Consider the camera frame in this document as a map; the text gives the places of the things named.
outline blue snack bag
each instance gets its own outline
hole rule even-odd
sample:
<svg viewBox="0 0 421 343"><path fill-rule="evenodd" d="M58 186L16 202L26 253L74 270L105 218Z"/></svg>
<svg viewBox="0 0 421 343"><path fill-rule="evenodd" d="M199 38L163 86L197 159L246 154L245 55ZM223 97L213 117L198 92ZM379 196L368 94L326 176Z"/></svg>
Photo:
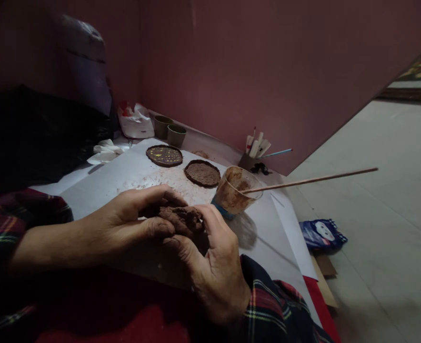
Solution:
<svg viewBox="0 0 421 343"><path fill-rule="evenodd" d="M341 248L348 239L338 231L332 219L300 222L308 249L334 250Z"/></svg>

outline black bag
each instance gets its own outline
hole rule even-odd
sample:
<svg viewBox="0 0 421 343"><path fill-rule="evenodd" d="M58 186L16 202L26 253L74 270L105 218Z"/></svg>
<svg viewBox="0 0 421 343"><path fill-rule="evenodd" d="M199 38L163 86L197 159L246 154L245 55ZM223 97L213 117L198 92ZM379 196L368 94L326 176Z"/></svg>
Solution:
<svg viewBox="0 0 421 343"><path fill-rule="evenodd" d="M113 138L110 120L26 86L0 93L0 194L58 182Z"/></svg>

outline textured clay disc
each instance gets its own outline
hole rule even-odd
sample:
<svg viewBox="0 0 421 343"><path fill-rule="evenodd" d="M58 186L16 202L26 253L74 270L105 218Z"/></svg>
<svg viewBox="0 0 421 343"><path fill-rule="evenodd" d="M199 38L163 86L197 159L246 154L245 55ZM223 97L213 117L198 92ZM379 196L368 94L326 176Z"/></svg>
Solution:
<svg viewBox="0 0 421 343"><path fill-rule="evenodd" d="M201 187L213 188L220 182L220 171L207 161L193 160L183 171L191 182Z"/></svg>
<svg viewBox="0 0 421 343"><path fill-rule="evenodd" d="M166 168L182 164L183 160L181 151L169 145L154 145L145 154L153 163Z"/></svg>

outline plaid shirt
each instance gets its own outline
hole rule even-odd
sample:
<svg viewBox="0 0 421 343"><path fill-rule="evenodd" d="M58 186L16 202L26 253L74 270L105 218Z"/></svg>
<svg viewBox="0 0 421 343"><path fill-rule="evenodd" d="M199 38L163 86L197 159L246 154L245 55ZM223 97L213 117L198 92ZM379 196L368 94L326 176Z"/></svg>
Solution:
<svg viewBox="0 0 421 343"><path fill-rule="evenodd" d="M72 221L72 212L60 197L32 190L0 196L0 269L28 228L69 221ZM313 322L304 299L291 285L271 280L259 264L245 255L241 256L241 265L251 287L251 299L239 325L238 340L332 342ZM0 329L35 309L36 304L28 304L11 313L0 314Z"/></svg>
<svg viewBox="0 0 421 343"><path fill-rule="evenodd" d="M293 286L273 281L246 255L241 256L241 265L252 291L243 321L247 342L332 342L328 334L314 323L306 302Z"/></svg>
<svg viewBox="0 0 421 343"><path fill-rule="evenodd" d="M72 221L67 203L33 190L7 193L0 196L0 270L27 229ZM36 305L23 306L12 313L0 314L0 329L31 313Z"/></svg>

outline maroon wall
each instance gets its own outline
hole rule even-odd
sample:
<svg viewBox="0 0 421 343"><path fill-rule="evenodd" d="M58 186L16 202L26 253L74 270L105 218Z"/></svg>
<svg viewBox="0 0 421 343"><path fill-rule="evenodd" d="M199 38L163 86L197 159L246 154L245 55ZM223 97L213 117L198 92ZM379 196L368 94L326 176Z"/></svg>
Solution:
<svg viewBox="0 0 421 343"><path fill-rule="evenodd" d="M142 101L288 174L421 53L421 0L141 0Z"/></svg>
<svg viewBox="0 0 421 343"><path fill-rule="evenodd" d="M60 0L61 10L91 24L104 39L116 103L140 100L138 0Z"/></svg>
<svg viewBox="0 0 421 343"><path fill-rule="evenodd" d="M61 12L90 23L104 38L115 100L139 101L137 0L0 0L0 90L24 83L81 99L54 18Z"/></svg>

